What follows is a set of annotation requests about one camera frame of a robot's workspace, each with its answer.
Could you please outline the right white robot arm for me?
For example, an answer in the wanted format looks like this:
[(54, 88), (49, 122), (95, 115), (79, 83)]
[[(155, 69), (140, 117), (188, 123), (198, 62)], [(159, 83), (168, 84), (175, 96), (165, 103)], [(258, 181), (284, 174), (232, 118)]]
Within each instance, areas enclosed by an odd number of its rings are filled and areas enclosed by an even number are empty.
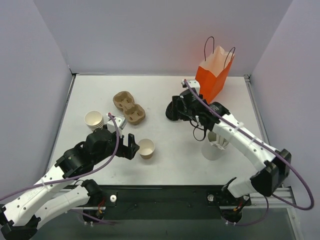
[(239, 122), (221, 103), (207, 103), (202, 95), (187, 89), (172, 96), (166, 117), (171, 121), (195, 122), (195, 128), (210, 132), (236, 148), (255, 168), (251, 176), (233, 176), (223, 186), (221, 197), (227, 204), (233, 204), (240, 197), (259, 193), (270, 197), (289, 176), (291, 153), (278, 150), (257, 138)]

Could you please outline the single brown paper cup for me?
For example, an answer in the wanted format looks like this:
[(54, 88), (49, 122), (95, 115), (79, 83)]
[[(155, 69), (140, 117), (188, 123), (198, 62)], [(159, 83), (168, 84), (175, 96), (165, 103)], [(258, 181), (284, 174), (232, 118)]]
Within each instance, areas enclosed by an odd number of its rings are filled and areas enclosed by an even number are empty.
[(150, 159), (155, 151), (155, 143), (148, 138), (141, 139), (138, 142), (138, 153), (143, 159)]

